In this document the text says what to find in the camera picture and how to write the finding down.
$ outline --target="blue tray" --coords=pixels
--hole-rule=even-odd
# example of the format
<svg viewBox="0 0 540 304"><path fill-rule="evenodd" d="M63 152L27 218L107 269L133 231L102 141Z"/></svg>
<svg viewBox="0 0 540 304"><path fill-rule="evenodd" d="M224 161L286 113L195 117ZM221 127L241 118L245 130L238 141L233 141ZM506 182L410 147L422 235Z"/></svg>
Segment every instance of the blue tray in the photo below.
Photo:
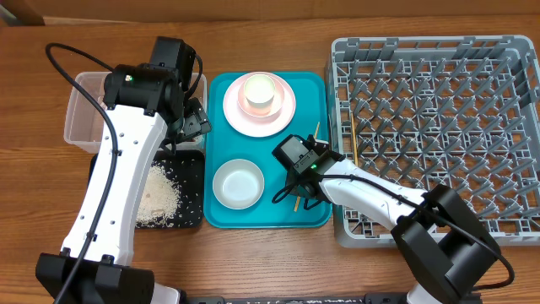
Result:
<svg viewBox="0 0 540 304"><path fill-rule="evenodd" d="M320 204L314 209L303 209L300 201L294 212L296 197L289 195L278 204L272 197L285 186L287 172L272 156L272 150L290 134L307 137L315 132L318 122L318 138L328 140L327 106L324 82L315 73L276 73L294 91L296 112L291 123L281 132L266 138L252 138L234 130L223 113L225 91L245 73L224 73L210 85L208 118L212 132L207 134L206 170L204 174L204 216L218 228L286 228L318 227L324 225L330 214L330 204ZM264 175L264 193L258 202L248 209L233 210L224 207L213 195L212 180L216 170L225 162L245 159L255 163Z"/></svg>

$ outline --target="chopsticks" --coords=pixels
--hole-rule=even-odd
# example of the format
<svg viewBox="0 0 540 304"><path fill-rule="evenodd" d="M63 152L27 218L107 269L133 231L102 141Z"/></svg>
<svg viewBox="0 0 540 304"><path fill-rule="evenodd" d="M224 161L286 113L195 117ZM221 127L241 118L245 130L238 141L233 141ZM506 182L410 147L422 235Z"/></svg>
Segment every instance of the chopsticks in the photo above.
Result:
<svg viewBox="0 0 540 304"><path fill-rule="evenodd" d="M351 114L351 134L353 134L353 157L354 164L358 166L358 150L356 148L356 128L354 127L354 114Z"/></svg>
<svg viewBox="0 0 540 304"><path fill-rule="evenodd" d="M313 134L313 138L317 139L317 134L319 133L319 127L321 126L321 122L317 123L317 128L315 129L315 134ZM300 195L296 198L296 205L294 206L294 212L298 211L298 206L300 205Z"/></svg>

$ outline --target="white plate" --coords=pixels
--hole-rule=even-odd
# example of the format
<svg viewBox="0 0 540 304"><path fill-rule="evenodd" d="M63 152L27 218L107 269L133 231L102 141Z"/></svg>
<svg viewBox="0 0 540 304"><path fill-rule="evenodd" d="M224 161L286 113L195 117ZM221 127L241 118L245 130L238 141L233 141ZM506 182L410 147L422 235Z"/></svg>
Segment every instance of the white plate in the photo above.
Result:
<svg viewBox="0 0 540 304"><path fill-rule="evenodd" d="M271 117L252 117L246 114L238 104L238 92L244 82L255 73L262 73L272 77L274 81L283 86L283 105L279 113ZM296 110L296 99L293 89L279 76L266 72L247 73L235 80L225 92L223 111L227 122L236 131L251 137L267 137L286 128L293 119Z"/></svg>
<svg viewBox="0 0 540 304"><path fill-rule="evenodd" d="M246 209L261 198L264 176L261 169L249 160L229 160L216 171L212 188L223 206Z"/></svg>

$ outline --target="dish rack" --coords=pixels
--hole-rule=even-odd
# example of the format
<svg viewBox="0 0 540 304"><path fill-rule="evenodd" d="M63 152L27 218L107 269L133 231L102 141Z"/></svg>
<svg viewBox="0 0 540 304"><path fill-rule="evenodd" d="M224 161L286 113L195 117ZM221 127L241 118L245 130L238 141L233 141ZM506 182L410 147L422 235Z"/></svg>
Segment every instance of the dish rack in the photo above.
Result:
<svg viewBox="0 0 540 304"><path fill-rule="evenodd" d="M520 35L337 39L332 148L406 187L452 187L500 245L540 245L539 70ZM334 225L345 247L395 246L355 210L334 208Z"/></svg>

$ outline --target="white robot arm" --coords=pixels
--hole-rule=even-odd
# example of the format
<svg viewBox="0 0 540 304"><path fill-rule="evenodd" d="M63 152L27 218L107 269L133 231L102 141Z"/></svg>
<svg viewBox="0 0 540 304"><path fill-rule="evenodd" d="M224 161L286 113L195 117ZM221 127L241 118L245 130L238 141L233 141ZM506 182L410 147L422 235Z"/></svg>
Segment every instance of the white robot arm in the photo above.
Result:
<svg viewBox="0 0 540 304"><path fill-rule="evenodd" d="M312 136L289 135L273 155L288 171L286 186L273 203L287 194L300 195L357 210L391 231L419 282L404 300L409 304L459 302L497 258L502 261L493 237L444 185L426 192L385 181ZM429 234L435 225L452 228L439 244Z"/></svg>
<svg viewBox="0 0 540 304"><path fill-rule="evenodd" d="M51 55L52 47L76 52L111 70L104 84L106 113L60 68ZM113 69L89 54L57 43L47 45L46 53L62 76L102 114L105 123L78 217L61 254L40 255L37 279L55 303L184 301L181 291L156 284L151 271L129 265L138 206L156 151L170 144L174 152L177 143L211 129L198 99L190 98L202 74L202 60L184 41L165 37L156 41L150 63L137 67L118 65ZM195 59L199 75L189 87Z"/></svg>

